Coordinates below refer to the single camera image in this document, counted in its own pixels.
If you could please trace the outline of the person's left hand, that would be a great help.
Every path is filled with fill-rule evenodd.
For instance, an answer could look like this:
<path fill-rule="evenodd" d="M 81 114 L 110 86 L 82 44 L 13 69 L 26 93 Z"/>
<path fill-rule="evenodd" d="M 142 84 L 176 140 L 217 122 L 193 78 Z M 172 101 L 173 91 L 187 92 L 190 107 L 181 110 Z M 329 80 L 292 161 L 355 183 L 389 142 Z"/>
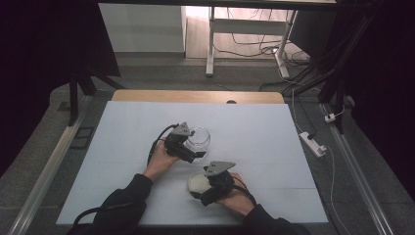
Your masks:
<path fill-rule="evenodd" d="M 167 153 L 164 141 L 160 140 L 143 174 L 155 182 L 178 161 L 178 157 Z"/>

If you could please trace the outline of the beige round jar lid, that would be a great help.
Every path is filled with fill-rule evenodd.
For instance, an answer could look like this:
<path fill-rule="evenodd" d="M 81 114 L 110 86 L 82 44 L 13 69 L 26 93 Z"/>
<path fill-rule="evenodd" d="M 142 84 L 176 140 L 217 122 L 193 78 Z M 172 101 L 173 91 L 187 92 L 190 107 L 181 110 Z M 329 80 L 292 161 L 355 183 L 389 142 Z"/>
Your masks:
<path fill-rule="evenodd" d="M 203 194 L 210 188 L 208 178 L 201 171 L 194 173 L 188 179 L 188 189 L 190 192 Z"/>

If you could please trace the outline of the white power strip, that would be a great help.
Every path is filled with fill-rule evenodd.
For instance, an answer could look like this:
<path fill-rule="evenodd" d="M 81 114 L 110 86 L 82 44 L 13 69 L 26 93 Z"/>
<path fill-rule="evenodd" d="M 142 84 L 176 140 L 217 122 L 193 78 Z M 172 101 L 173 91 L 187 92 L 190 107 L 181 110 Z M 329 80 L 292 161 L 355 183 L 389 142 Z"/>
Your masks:
<path fill-rule="evenodd" d="M 327 148 L 324 145 L 319 145 L 312 134 L 303 132 L 299 134 L 300 140 L 308 147 L 316 158 L 321 158 L 326 155 Z"/>

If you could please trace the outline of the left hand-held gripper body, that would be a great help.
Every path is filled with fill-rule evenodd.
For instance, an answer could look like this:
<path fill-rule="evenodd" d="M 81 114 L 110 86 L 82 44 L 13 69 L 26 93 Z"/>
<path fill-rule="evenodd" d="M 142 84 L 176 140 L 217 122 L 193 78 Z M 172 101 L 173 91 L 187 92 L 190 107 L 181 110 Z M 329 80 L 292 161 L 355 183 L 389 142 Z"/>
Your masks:
<path fill-rule="evenodd" d="M 197 155 L 185 146 L 189 136 L 192 136 L 192 133 L 187 122 L 184 121 L 175 126 L 165 137 L 164 146 L 169 155 L 191 164 Z"/>

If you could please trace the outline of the light blue table mat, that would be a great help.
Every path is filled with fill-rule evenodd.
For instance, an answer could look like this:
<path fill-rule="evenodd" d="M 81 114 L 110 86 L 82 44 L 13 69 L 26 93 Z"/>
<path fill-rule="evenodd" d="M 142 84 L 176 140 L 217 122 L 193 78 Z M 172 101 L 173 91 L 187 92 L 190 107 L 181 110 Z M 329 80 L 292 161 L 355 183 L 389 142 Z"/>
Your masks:
<path fill-rule="evenodd" d="M 255 199 L 274 217 L 295 223 L 324 222 L 326 213 L 288 106 L 120 102 L 107 104 L 85 159 L 57 219 L 89 223 L 82 212 L 100 206 L 145 169 L 148 153 L 169 125 L 187 122 L 210 134 L 207 154 L 180 161 L 153 186 L 142 225 L 234 225 L 220 205 L 203 206 L 188 179 L 212 161 L 234 163 Z"/>

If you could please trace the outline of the clear glass jar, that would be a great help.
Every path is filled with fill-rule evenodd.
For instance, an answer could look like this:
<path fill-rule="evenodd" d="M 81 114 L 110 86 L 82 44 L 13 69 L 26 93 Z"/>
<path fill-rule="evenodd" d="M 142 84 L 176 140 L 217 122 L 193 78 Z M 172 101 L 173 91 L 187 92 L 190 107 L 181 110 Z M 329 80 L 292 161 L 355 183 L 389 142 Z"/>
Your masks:
<path fill-rule="evenodd" d="M 210 143 L 210 134 L 208 130 L 201 126 L 191 127 L 190 131 L 191 130 L 195 130 L 196 133 L 194 136 L 188 137 L 188 139 L 184 143 L 185 147 L 194 152 L 195 154 L 196 152 L 201 151 L 208 152 L 208 145 Z"/>

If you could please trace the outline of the aluminium floor rail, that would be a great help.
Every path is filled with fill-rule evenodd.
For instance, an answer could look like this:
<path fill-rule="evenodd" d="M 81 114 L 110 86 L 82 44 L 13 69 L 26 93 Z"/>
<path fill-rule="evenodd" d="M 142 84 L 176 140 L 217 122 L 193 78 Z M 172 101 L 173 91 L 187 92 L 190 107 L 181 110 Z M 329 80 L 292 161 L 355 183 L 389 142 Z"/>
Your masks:
<path fill-rule="evenodd" d="M 394 235 L 392 225 L 389 222 L 389 219 L 387 218 L 381 203 L 372 190 L 372 187 L 370 186 L 362 168 L 360 167 L 354 152 L 349 146 L 346 137 L 340 133 L 340 131 L 332 122 L 329 123 L 329 127 L 344 158 L 350 175 L 353 178 L 354 183 L 359 191 L 359 194 L 372 217 L 378 233 L 380 235 Z"/>
<path fill-rule="evenodd" d="M 84 96 L 81 99 L 78 117 L 71 126 L 67 126 L 64 130 L 7 235 L 25 235 L 69 149 L 71 141 L 85 118 L 92 99 L 92 96 Z"/>

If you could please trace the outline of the person's right hand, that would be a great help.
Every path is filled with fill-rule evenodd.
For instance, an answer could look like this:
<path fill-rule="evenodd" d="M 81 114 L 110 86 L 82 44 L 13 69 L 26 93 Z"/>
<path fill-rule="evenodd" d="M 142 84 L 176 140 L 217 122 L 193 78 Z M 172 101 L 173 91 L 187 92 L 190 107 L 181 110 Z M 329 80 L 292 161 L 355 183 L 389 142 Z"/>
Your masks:
<path fill-rule="evenodd" d="M 233 189 L 229 195 L 219 199 L 217 203 L 241 216 L 247 216 L 255 207 L 249 196 L 238 189 Z"/>

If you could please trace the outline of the white desk frame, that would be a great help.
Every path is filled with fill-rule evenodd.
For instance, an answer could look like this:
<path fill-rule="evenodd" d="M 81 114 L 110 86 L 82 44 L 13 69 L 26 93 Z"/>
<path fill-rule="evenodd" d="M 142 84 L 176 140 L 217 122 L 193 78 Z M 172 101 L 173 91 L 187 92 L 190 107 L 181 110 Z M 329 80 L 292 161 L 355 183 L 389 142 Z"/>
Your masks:
<path fill-rule="evenodd" d="M 207 66 L 206 76 L 213 76 L 213 41 L 216 33 L 237 33 L 237 34 L 262 34 L 281 36 L 282 41 L 278 49 L 274 52 L 280 75 L 286 79 L 289 78 L 286 63 L 283 59 L 285 46 L 289 39 L 289 35 L 296 17 L 296 10 L 289 10 L 287 19 L 284 22 L 260 21 L 260 20 L 231 20 L 220 19 L 215 17 L 215 8 L 208 8 L 208 47 L 207 47 Z"/>

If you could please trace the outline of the black curtain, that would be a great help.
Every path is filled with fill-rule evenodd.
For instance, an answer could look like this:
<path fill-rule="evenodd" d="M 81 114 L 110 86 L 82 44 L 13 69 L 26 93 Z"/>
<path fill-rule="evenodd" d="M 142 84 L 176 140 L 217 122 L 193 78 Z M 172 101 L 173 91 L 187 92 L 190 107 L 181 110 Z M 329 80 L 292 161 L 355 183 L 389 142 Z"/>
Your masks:
<path fill-rule="evenodd" d="M 119 76 L 99 0 L 0 0 L 0 176 L 74 75 Z"/>
<path fill-rule="evenodd" d="M 415 201 L 415 0 L 384 0 L 346 64 L 352 117 Z"/>

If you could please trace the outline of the black metal stand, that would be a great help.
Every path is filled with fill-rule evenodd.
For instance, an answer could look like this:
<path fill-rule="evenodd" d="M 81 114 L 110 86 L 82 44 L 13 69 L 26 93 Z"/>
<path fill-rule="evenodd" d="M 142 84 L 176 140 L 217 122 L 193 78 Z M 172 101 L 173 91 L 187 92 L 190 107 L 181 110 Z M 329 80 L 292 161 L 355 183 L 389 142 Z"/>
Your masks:
<path fill-rule="evenodd" d="M 70 115 L 68 126 L 73 126 L 79 116 L 77 88 L 80 87 L 85 96 L 93 96 L 97 91 L 97 88 L 92 80 L 93 77 L 96 77 L 104 83 L 110 85 L 115 90 L 124 89 L 123 85 L 91 66 L 76 68 L 69 78 Z"/>
<path fill-rule="evenodd" d="M 324 14 L 339 18 L 339 23 L 334 24 L 334 29 L 343 37 L 339 38 L 323 56 L 312 59 L 307 67 L 299 73 L 300 77 L 304 77 L 311 69 L 320 68 L 322 71 L 317 78 L 312 78 L 306 83 L 293 82 L 283 90 L 283 95 L 287 95 L 288 90 L 291 90 L 291 95 L 296 97 L 324 82 L 324 86 L 318 94 L 318 101 L 329 103 L 333 96 L 336 96 L 337 117 L 334 124 L 340 132 L 343 132 L 345 65 L 382 2 L 383 0 L 335 0 L 333 6 L 308 4 L 300 9 L 301 13 L 314 14 L 318 19 Z"/>

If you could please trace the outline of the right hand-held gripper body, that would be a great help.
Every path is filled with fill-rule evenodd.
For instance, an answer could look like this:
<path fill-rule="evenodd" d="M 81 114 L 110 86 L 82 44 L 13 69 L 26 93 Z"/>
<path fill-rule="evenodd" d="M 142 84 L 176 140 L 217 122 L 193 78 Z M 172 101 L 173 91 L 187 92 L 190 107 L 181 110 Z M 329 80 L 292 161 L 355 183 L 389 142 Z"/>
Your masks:
<path fill-rule="evenodd" d="M 234 179 L 232 178 L 229 169 L 236 164 L 232 162 L 213 161 L 208 165 L 208 172 L 205 173 L 210 189 L 205 191 L 201 203 L 206 207 L 219 199 L 227 196 L 233 188 Z"/>

